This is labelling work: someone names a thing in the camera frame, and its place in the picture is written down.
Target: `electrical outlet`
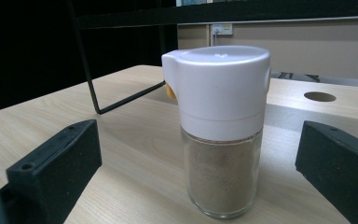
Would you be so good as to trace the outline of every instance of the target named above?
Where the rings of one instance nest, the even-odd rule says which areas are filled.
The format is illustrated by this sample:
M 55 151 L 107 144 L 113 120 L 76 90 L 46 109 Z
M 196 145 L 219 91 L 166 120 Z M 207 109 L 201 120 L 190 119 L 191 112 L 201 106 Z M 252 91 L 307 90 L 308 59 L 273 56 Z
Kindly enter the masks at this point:
M 212 35 L 232 35 L 232 24 L 212 24 Z

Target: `shelf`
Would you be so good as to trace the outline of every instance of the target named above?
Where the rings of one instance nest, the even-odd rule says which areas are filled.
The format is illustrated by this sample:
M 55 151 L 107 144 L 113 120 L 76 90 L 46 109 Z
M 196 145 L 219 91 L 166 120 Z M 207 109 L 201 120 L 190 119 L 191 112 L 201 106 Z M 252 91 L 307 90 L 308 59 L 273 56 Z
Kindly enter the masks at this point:
M 248 0 L 76 18 L 78 29 L 240 21 L 292 21 L 358 17 L 358 0 Z

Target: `spice grinder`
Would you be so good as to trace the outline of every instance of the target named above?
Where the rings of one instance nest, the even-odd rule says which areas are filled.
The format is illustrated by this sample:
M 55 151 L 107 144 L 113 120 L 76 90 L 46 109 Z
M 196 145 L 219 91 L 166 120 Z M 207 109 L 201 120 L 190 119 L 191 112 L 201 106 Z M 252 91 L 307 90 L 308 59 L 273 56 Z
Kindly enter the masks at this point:
M 168 93 L 178 101 L 187 192 L 210 217 L 237 217 L 255 199 L 269 58 L 250 46 L 162 55 Z

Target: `round hole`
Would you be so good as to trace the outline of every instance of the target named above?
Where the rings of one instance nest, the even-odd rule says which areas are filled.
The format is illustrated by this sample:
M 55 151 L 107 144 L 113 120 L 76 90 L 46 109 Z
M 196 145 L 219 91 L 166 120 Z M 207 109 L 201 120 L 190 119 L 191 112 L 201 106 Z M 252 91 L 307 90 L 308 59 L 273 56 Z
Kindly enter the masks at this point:
M 22 169 L 22 170 L 29 170 L 29 169 L 31 169 L 31 168 L 33 168 L 33 167 L 34 167 L 33 164 L 31 164 L 31 163 L 26 163 L 26 164 L 23 164 L 23 165 L 22 165 L 21 169 Z
M 304 93 L 304 96 L 307 99 L 310 99 L 313 101 L 319 101 L 319 102 L 333 102 L 337 99 L 336 96 L 334 96 L 332 94 L 320 92 L 320 91 L 309 91 L 309 92 Z

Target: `black metal frame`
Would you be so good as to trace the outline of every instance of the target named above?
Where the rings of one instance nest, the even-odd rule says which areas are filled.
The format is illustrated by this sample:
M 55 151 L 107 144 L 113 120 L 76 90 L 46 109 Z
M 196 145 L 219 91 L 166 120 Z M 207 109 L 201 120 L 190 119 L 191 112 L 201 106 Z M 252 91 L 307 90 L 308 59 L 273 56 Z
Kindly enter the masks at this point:
M 80 58 L 81 58 L 81 62 L 83 64 L 83 69 L 84 69 L 84 73 L 86 75 L 86 79 L 87 79 L 87 82 L 89 84 L 89 92 L 91 93 L 91 99 L 92 99 L 92 102 L 94 104 L 94 109 L 95 109 L 95 112 L 97 112 L 97 114 L 104 114 L 110 110 L 113 110 L 115 108 L 118 108 L 119 106 L 122 106 L 126 103 L 129 103 L 141 96 L 144 96 L 148 93 L 150 93 L 151 91 L 154 91 L 160 87 L 162 87 L 164 84 L 165 84 L 165 80 L 159 82 L 158 84 L 150 87 L 150 88 L 147 88 L 143 91 L 139 91 L 127 98 L 124 98 L 112 105 L 109 105 L 105 108 L 100 108 L 99 107 L 99 104 L 98 104 L 98 99 L 97 99 L 97 94 L 95 93 L 95 89 L 94 89 L 94 85 L 92 84 L 92 77 L 91 77 L 91 73 L 90 73 L 90 68 L 89 68 L 89 64 L 88 64 L 88 61 L 87 61 L 87 57 L 86 57 L 86 51 L 84 50 L 84 46 L 83 46 L 83 43 L 82 43 L 82 40 L 81 40 L 81 36 L 80 36 L 80 32 L 79 32 L 79 27 L 78 27 L 78 23 L 77 23 L 77 19 L 76 19 L 76 14 L 75 14 L 75 9 L 74 9 L 74 6 L 73 6 L 73 3 L 72 3 L 72 0 L 66 0 L 66 3 L 68 5 L 68 8 L 69 8 L 69 14 L 70 14 L 70 17 L 71 17 L 71 20 L 72 20 L 72 24 L 73 24 L 73 28 L 74 28 L 74 32 L 75 32 L 75 38 L 76 38 L 76 43 L 77 43 L 77 46 L 78 46 L 78 50 L 79 50 L 79 53 L 80 53 Z M 165 53 L 164 50 L 165 50 L 165 46 L 162 46 L 162 44 L 165 43 L 165 40 L 164 40 L 164 28 L 162 26 L 159 26 L 159 32 L 160 32 L 160 48 L 161 48 L 161 53 Z
M 161 7 L 161 1 L 158 0 L 158 8 L 81 17 L 76 17 L 72 0 L 66 0 L 66 2 L 69 7 L 84 72 L 89 83 L 92 102 L 98 114 L 103 114 L 156 90 L 163 86 L 165 81 L 161 81 L 155 86 L 100 109 L 79 30 L 158 25 L 160 49 L 161 54 L 163 54 L 165 53 L 163 25 L 217 21 L 332 20 L 334 18 L 358 17 L 358 0 L 251 0 L 185 7 Z

